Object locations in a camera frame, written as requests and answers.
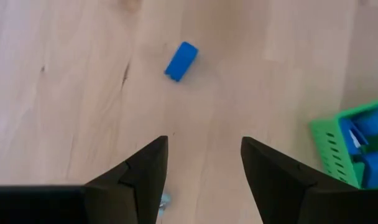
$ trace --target wood grain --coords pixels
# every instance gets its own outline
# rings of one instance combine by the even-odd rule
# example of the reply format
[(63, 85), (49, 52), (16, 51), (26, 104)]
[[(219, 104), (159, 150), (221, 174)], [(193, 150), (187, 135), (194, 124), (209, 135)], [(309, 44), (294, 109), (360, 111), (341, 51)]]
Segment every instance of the wood grain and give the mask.
[(308, 122), (377, 98), (378, 1), (0, 1), (0, 184), (84, 183), (168, 135), (159, 223), (261, 223), (241, 137), (320, 169)]

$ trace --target blue object in basket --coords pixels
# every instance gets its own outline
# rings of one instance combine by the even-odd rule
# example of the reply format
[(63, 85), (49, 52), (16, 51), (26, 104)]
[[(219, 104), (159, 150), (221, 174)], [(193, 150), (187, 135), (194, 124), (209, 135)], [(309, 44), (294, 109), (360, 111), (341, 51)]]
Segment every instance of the blue object in basket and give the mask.
[(372, 189), (378, 187), (378, 152), (371, 152), (360, 156), (365, 164), (362, 187)]
[(362, 134), (362, 132), (360, 132), (358, 128), (354, 125), (354, 123), (347, 118), (341, 118), (339, 121), (339, 126), (341, 128), (346, 149), (348, 150), (349, 155), (353, 156), (360, 154), (361, 150), (357, 145), (355, 145), (353, 138), (356, 138), (360, 145), (368, 145), (369, 143)]
[(188, 42), (182, 42), (164, 71), (170, 78), (179, 82), (197, 56), (198, 49)]
[(356, 116), (353, 122), (364, 135), (378, 135), (378, 108)]

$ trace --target green plastic basket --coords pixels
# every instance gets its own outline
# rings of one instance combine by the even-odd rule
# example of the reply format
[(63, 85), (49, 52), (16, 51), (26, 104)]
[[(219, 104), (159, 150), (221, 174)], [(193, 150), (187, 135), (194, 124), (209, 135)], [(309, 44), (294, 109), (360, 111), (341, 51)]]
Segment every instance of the green plastic basket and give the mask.
[(359, 189), (364, 165), (352, 163), (339, 127), (339, 120), (376, 107), (378, 107), (378, 101), (342, 111), (332, 117), (315, 119), (310, 123), (313, 139), (326, 174)]

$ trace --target green container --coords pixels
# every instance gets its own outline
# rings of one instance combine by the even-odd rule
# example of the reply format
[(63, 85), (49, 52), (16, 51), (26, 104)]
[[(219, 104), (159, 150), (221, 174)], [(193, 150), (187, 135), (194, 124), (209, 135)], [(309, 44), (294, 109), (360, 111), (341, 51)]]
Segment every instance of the green container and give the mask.
[(350, 118), (359, 113), (378, 107), (378, 101), (357, 108), (342, 111), (334, 116), (315, 119), (310, 123), (313, 139), (319, 151), (326, 174), (354, 187), (361, 188), (360, 172), (364, 168), (358, 164), (354, 166), (346, 149), (339, 120)]

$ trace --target blue plastic block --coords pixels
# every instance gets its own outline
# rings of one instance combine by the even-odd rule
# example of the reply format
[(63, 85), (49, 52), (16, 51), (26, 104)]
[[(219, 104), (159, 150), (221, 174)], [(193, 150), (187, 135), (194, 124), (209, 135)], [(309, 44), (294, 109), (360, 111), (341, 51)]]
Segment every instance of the blue plastic block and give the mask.
[(339, 121), (339, 126), (341, 128), (341, 132), (344, 137), (345, 145), (348, 150), (349, 155), (358, 155), (361, 153), (360, 149), (356, 147), (353, 138), (351, 136), (352, 134), (355, 136), (355, 138), (359, 141), (360, 145), (368, 145), (367, 139), (363, 136), (363, 134), (355, 127), (355, 125), (352, 123), (350, 119), (342, 118)]
[(361, 155), (365, 164), (362, 187), (372, 189), (378, 187), (378, 152)]
[(182, 42), (164, 73), (179, 82), (196, 58), (197, 52), (198, 49), (192, 44)]
[(378, 108), (356, 116), (353, 122), (364, 135), (378, 135)]

